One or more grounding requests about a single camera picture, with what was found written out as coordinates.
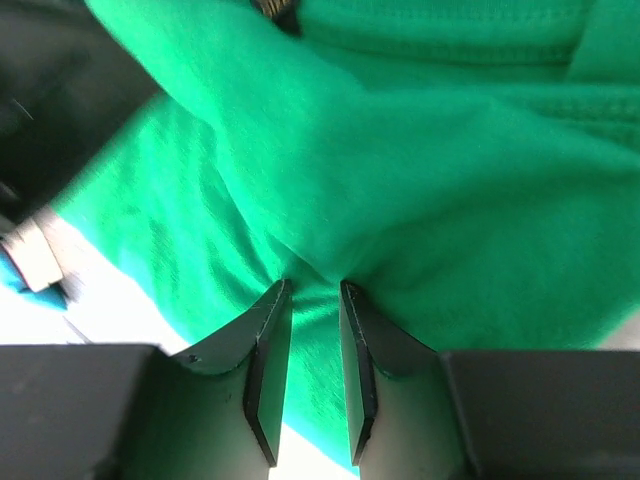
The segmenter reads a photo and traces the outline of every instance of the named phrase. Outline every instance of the green hoodie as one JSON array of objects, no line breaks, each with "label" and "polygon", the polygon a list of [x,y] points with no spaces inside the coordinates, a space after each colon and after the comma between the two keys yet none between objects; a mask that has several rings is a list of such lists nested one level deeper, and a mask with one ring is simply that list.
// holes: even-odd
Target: green hoodie
[{"label": "green hoodie", "polygon": [[285,421],[348,465],[338,284],[436,349],[640,299],[637,0],[91,0],[166,90],[59,199],[187,340],[295,286]]}]

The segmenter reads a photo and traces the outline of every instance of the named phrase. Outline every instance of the stitching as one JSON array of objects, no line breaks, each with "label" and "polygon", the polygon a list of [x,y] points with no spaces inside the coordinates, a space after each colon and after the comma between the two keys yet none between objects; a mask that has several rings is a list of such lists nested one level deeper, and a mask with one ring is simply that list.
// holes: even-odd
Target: stitching
[{"label": "stitching", "polygon": [[338,8],[333,12],[334,15],[349,15],[363,13],[384,15],[385,17],[393,17],[398,19],[420,19],[420,20],[487,20],[487,21],[504,21],[510,20],[513,22],[528,22],[532,20],[549,20],[549,19],[562,19],[569,17],[576,17],[586,15],[592,9],[592,5],[587,7],[576,7],[567,9],[543,9],[532,10],[530,12],[510,12],[510,11],[495,11],[495,12],[481,12],[474,10],[457,10],[456,12],[438,12],[425,11],[425,10],[399,10],[392,6],[376,6],[371,5],[358,5],[357,9],[345,8],[345,5],[336,5]]}]

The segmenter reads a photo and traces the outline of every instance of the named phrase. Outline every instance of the green fabric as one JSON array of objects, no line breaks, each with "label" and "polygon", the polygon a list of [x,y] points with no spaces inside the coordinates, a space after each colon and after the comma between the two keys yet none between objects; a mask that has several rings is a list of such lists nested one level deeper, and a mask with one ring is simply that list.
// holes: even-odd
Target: green fabric
[{"label": "green fabric", "polygon": [[295,284],[285,421],[348,465],[338,283],[436,349],[591,348],[640,298],[635,0],[92,0],[168,95],[59,200],[185,338]]}]

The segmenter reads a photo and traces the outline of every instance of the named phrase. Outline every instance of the black bracket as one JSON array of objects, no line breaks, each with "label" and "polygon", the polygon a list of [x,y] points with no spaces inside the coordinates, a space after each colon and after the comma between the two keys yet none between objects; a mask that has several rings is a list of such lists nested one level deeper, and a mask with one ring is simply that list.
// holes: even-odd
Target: black bracket
[{"label": "black bracket", "polygon": [[177,356],[149,345],[0,347],[0,477],[266,480],[291,284]]},{"label": "black bracket", "polygon": [[438,353],[341,285],[363,480],[640,478],[640,353]]}]

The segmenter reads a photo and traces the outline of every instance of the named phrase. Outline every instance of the black plastic part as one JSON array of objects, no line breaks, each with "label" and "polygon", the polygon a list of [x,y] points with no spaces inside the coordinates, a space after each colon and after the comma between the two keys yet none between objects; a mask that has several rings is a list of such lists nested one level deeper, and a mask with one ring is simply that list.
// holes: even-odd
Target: black plastic part
[{"label": "black plastic part", "polygon": [[[0,347],[0,478],[267,479],[290,332],[283,281],[175,357],[143,345]],[[260,412],[250,420],[248,389]]]},{"label": "black plastic part", "polygon": [[296,37],[301,35],[297,15],[300,0],[251,0],[251,4],[283,32]]},{"label": "black plastic part", "polygon": [[158,91],[83,2],[0,0],[0,236]]},{"label": "black plastic part", "polygon": [[437,353],[357,286],[341,304],[363,480],[640,479],[640,353]]}]

